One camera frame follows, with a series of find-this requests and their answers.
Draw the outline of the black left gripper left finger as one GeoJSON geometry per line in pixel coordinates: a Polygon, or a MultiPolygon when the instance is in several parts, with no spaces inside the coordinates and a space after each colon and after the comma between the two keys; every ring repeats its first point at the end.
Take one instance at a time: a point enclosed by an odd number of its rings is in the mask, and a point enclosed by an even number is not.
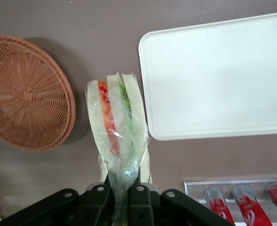
{"type": "Polygon", "coordinates": [[[76,226],[111,226],[114,197],[109,179],[95,182],[79,197],[79,208],[75,214],[76,226]]]}

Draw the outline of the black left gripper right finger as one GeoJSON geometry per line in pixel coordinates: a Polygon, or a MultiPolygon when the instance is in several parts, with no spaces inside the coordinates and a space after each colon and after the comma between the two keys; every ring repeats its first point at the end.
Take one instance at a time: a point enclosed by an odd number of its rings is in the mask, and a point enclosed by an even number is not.
{"type": "Polygon", "coordinates": [[[154,226],[150,190],[141,182],[140,169],[133,185],[128,190],[128,225],[154,226]]]}

